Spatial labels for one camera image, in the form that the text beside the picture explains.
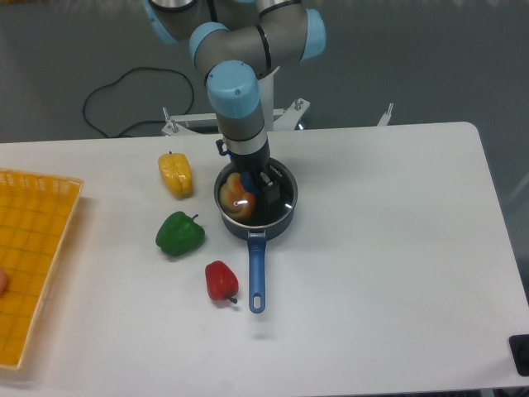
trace green bell pepper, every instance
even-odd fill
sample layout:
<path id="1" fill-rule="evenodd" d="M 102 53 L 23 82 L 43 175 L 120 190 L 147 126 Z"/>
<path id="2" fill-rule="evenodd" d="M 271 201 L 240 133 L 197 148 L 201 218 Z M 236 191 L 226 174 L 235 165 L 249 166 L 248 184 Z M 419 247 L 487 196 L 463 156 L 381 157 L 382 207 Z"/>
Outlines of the green bell pepper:
<path id="1" fill-rule="evenodd" d="M 206 238 L 204 229 L 182 211 L 169 215 L 156 234 L 156 245 L 163 253 L 180 256 L 199 248 Z"/>

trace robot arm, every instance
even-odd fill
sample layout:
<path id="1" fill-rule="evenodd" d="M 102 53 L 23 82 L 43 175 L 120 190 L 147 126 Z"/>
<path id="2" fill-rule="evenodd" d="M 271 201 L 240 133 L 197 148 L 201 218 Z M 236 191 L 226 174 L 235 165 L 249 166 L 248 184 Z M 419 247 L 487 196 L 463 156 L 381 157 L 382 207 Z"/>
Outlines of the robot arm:
<path id="1" fill-rule="evenodd" d="M 259 191 L 272 203 L 279 193 L 268 177 L 270 151 L 257 77 L 321 54 L 326 31 L 319 13 L 305 9 L 301 0 L 256 0 L 259 23 L 230 30 L 212 19 L 229 7 L 247 7 L 241 0 L 146 1 L 172 37 L 191 35 L 191 56 L 223 135 L 219 152 L 250 176 L 246 190 Z"/>

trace red bell pepper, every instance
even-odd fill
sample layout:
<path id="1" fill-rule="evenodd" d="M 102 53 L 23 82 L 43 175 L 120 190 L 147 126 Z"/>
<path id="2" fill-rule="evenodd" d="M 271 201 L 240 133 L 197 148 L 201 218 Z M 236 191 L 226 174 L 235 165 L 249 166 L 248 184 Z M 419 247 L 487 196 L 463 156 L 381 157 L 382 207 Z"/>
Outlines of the red bell pepper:
<path id="1" fill-rule="evenodd" d="M 230 300 L 239 292 L 239 281 L 231 269 L 222 261 L 214 261 L 206 266 L 207 294 L 212 300 Z"/>

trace pot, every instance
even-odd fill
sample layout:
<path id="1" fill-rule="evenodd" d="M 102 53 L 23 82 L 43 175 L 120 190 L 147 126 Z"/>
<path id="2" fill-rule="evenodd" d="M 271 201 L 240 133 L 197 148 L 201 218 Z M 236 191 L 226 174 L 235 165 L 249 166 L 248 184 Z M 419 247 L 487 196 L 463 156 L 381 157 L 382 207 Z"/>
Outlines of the pot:
<path id="1" fill-rule="evenodd" d="M 265 210 L 259 204 L 255 207 L 255 214 L 248 223 L 231 219 L 222 209 L 219 202 L 221 187 L 227 177 L 235 172 L 233 164 L 224 167 L 215 181 L 215 202 L 221 211 L 222 221 L 227 229 L 235 236 L 248 242 L 249 270 L 250 270 L 250 311 L 263 313 L 266 306 L 265 294 L 265 249 L 266 242 L 280 235 L 292 221 L 294 207 L 298 201 L 298 184 L 292 173 L 275 159 L 269 160 L 269 177 L 279 183 L 281 198 L 274 211 Z"/>

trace light blue joint cap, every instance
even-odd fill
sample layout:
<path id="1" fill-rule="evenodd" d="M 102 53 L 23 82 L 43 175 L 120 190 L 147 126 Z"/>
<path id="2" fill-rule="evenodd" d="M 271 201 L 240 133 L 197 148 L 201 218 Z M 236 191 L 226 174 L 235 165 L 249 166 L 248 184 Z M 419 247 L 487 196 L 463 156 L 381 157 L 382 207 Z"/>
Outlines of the light blue joint cap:
<path id="1" fill-rule="evenodd" d="M 195 54 L 197 53 L 198 46 L 202 43 L 202 40 L 204 40 L 212 31 L 220 30 L 227 31 L 228 28 L 218 22 L 206 22 L 195 29 L 191 37 L 189 37 L 189 52 L 191 52 L 193 63 L 195 61 Z"/>
<path id="2" fill-rule="evenodd" d="M 325 50 L 327 33 L 322 16 L 317 10 L 307 10 L 307 41 L 305 51 L 301 60 L 308 60 L 313 56 L 320 55 Z"/>
<path id="3" fill-rule="evenodd" d="M 224 117 L 243 118 L 259 106 L 260 91 L 254 70 L 239 60 L 215 66 L 206 85 L 209 102 Z"/>
<path id="4" fill-rule="evenodd" d="M 145 9 L 145 12 L 147 13 L 150 24 L 152 25 L 152 28 L 155 30 L 156 35 L 158 36 L 160 40 L 163 41 L 164 44 L 174 44 L 174 43 L 179 42 L 174 37 L 172 37 L 169 34 L 169 32 L 165 29 L 165 27 L 162 25 L 162 22 L 160 22 L 160 19 L 158 19 L 155 12 L 152 11 L 152 8 L 150 7 L 150 4 L 149 4 L 149 0 L 143 0 L 143 8 Z"/>

